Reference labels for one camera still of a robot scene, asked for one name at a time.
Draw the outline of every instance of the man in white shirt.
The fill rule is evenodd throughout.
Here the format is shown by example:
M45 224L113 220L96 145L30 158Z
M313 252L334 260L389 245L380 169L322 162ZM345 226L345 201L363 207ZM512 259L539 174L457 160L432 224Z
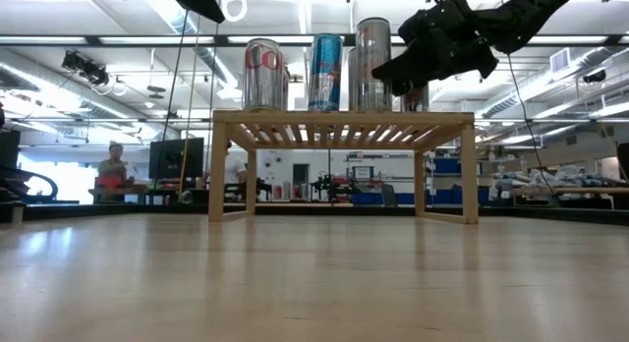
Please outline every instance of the man in white shirt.
M227 184L244 184L247 182L247 168L245 163L237 155L229 152L232 147L231 142L227 142L227 155L225 156L225 185ZM198 178L197 189L205 189L205 181Z

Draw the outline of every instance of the ceiling light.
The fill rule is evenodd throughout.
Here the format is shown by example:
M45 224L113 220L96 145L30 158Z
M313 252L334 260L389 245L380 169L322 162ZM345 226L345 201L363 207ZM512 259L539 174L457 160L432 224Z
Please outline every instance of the ceiling light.
M229 36L227 40L230 43L248 43L256 38L265 38L273 40L277 43L313 43L314 36L296 35L296 36Z
M100 37L102 44L146 44L146 45L160 45L160 44L180 44L182 41L181 36L107 36ZM196 36L184 36L184 44L196 44ZM214 43L214 37L199 36L200 44Z
M545 134L543 134L543 135L544 135L544 136L554 136L554 135L558 135L558 134L560 134L560 133L562 133L562 132L566 132L566 131L568 131L568 130L570 130L570 129L573 129L573 128L575 128L575 127L576 127L576 126L574 126L574 125L573 125L573 126L566 126L566 127L562 127L562 128L559 128L559 129L556 129L556 130L553 130L553 131L547 132L547 133L545 133Z
M614 114L625 112L625 111L629 111L629 102L625 102L625 103L621 103L621 104L617 104L613 106L607 106L599 111L590 113L588 117L600 118L600 117L614 115Z
M391 36L391 43L393 44L406 44L406 42L404 42L404 39L400 36Z
M0 43L20 44L20 43L38 43L38 44L87 44L84 37L62 37L62 36L1 36Z
M607 36L533 36L529 41L530 44L542 43L601 43L607 40Z
M549 108L549 109L547 109L547 110L545 110L543 112L540 112L539 114L533 116L533 118L544 118L544 117L556 115L559 112L561 112L563 110L566 110L568 108L570 108L570 105L566 105L566 104L555 106L555 107Z
M237 99L243 97L243 91L236 88L224 88L217 92L216 95L221 99Z
M524 136L514 136L514 137L510 137L508 139L502 140L500 143L501 144L515 144L515 143L521 143L521 142L525 142L525 141L530 141L533 137L531 137L531 135L524 135Z

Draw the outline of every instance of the wooden floor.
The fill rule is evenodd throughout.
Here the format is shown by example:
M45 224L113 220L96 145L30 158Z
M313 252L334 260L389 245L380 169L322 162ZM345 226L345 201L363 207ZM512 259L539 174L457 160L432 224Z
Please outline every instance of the wooden floor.
M0 229L0 341L626 342L629 228L126 215Z

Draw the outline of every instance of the person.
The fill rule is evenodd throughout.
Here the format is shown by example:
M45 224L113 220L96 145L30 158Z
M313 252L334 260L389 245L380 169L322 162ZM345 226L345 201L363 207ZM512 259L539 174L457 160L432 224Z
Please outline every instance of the person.
M121 160L124 148L119 143L113 143L109 145L109 159L103 160L98 165L98 177L118 177L120 178L121 185L133 185L135 178L132 176L127 179L127 169L125 165L127 162Z
M244 184L247 182L247 168L243 160L238 155L230 153L229 148L232 147L231 141L227 142L227 155L225 156L225 185L227 184ZM204 189L205 181L203 178L197 179L197 189Z

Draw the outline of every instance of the wooden table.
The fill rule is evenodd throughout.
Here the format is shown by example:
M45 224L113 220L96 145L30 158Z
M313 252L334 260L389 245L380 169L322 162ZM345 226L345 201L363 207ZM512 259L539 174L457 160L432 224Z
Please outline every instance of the wooden table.
M305 130L304 140L301 130ZM342 137L344 130L347 136ZM461 138L463 215L426 212L424 153ZM415 209L418 217L478 224L478 188L473 113L247 112L217 110L213 114L209 221L233 220L256 212L255 166L247 171L247 209L223 215L227 140L257 164L259 149L382 149L415 153Z

